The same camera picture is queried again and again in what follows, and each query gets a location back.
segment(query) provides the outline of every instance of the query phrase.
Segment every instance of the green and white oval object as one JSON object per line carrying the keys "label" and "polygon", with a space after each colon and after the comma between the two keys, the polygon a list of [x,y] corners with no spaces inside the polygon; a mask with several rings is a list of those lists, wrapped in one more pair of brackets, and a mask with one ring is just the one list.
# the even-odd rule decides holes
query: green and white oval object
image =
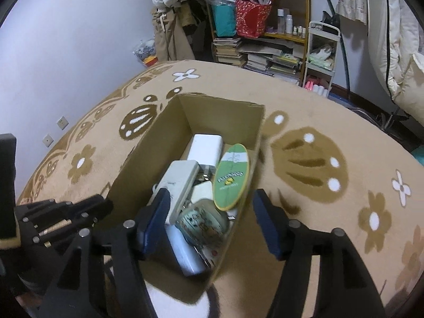
{"label": "green and white oval object", "polygon": [[213,200],[219,210],[234,208],[242,195],[249,176],[249,155],[240,143],[223,155],[213,180]]}

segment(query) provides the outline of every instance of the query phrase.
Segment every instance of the electrical outlet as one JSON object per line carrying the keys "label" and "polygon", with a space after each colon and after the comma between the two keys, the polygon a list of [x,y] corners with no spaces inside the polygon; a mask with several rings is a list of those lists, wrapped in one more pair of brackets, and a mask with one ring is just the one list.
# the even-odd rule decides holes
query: electrical outlet
{"label": "electrical outlet", "polygon": [[65,117],[62,116],[62,118],[57,121],[57,125],[59,126],[59,128],[61,128],[62,130],[64,130],[64,128],[66,128],[66,126],[69,124],[69,122],[66,120]]}
{"label": "electrical outlet", "polygon": [[46,147],[50,147],[50,145],[53,143],[52,137],[47,134],[43,139],[43,143],[46,145]]}

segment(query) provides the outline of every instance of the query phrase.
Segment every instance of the white wall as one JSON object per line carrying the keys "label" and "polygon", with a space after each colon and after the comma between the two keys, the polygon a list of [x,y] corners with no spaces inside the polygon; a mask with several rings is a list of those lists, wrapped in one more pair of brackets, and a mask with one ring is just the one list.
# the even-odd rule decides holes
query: white wall
{"label": "white wall", "polygon": [[17,138],[16,195],[48,152],[118,86],[143,70],[151,0],[18,0],[0,28],[0,134]]}
{"label": "white wall", "polygon": [[[334,8],[336,8],[338,0],[331,1]],[[311,20],[320,21],[323,10],[331,15],[327,0],[311,0]],[[394,112],[397,105],[391,101],[389,95],[382,88],[370,62],[368,27],[360,21],[352,21],[341,17],[341,31],[346,47],[351,91],[389,113]],[[338,52],[334,83],[346,88],[345,69],[340,48]],[[418,122],[411,118],[404,124],[417,136],[424,139],[424,128]]]}

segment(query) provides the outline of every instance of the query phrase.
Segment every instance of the cardboard box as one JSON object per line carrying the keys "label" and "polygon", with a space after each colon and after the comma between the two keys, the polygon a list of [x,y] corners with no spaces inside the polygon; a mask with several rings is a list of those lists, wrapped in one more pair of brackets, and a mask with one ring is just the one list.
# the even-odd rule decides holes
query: cardboard box
{"label": "cardboard box", "polygon": [[[225,144],[243,144],[250,158],[248,185],[237,207],[238,216],[245,204],[260,146],[263,105],[233,101],[198,94],[179,94],[169,101],[164,111],[146,131],[129,155],[113,183],[108,198],[114,203],[113,212],[99,228],[115,226],[132,219],[146,205],[152,195],[152,186],[158,183],[170,163],[184,159],[194,134],[218,134]],[[156,260],[140,262],[146,281],[172,297],[186,303],[195,303],[213,282],[232,236],[237,233],[237,218],[222,257],[212,273],[185,277]]]}

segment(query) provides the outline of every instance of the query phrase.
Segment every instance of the red bag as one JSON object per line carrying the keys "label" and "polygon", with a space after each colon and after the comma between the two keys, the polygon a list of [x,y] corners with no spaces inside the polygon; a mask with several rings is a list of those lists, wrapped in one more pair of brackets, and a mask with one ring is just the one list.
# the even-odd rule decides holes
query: red bag
{"label": "red bag", "polygon": [[236,0],[236,30],[242,37],[258,38],[265,32],[265,22],[272,5]]}

